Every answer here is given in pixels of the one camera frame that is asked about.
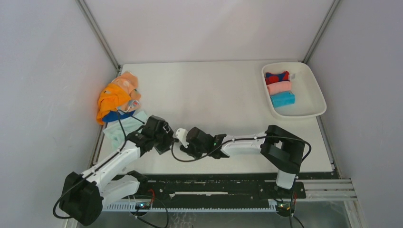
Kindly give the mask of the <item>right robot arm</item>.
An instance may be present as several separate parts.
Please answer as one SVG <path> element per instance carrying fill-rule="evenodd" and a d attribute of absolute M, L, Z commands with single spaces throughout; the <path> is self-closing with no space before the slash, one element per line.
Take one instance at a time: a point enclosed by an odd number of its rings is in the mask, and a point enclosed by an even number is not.
<path fill-rule="evenodd" d="M 215 159 L 238 155 L 262 155 L 277 169 L 275 193 L 282 198 L 294 190 L 302 162 L 310 154 L 311 145 L 277 125 L 269 125 L 261 133 L 247 136 L 218 134 L 212 136 L 197 127 L 187 131 L 179 128 L 175 136 L 182 152 L 198 161 L 205 157 Z"/>

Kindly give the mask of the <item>mint green towel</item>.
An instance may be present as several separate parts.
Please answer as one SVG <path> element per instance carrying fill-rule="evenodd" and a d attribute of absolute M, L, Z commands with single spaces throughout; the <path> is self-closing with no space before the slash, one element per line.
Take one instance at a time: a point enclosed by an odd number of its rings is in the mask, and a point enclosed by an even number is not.
<path fill-rule="evenodd" d="M 103 130 L 105 137 L 110 141 L 110 145 L 113 150 L 117 150 L 121 147 L 125 140 L 125 135 L 137 130 L 145 124 L 148 119 L 148 115 L 144 111 L 140 111 L 137 114 L 134 113 L 126 119 L 119 119 L 114 123 L 109 123 Z"/>

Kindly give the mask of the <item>bright blue towel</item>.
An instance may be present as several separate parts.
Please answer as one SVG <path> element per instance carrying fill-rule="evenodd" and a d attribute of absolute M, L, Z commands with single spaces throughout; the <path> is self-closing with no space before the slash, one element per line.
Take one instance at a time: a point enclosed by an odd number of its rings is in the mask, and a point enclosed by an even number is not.
<path fill-rule="evenodd" d="M 274 108 L 279 108 L 295 103 L 295 95 L 291 91 L 285 91 L 270 96 Z"/>

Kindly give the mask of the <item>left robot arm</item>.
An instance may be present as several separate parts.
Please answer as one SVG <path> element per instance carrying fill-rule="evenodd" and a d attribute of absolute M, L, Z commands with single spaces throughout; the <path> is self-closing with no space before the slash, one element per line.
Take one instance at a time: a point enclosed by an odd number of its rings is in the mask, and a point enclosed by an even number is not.
<path fill-rule="evenodd" d="M 131 174 L 119 180 L 114 177 L 128 164 L 136 161 L 151 149 L 159 153 L 168 151 L 173 141 L 173 130 L 160 117 L 150 116 L 144 125 L 131 133 L 124 133 L 118 149 L 97 165 L 82 173 L 66 176 L 61 196 L 53 206 L 53 216 L 59 208 L 67 213 L 66 219 L 75 219 L 84 226 L 94 223 L 103 208 L 129 195 L 143 198 L 149 186 Z"/>

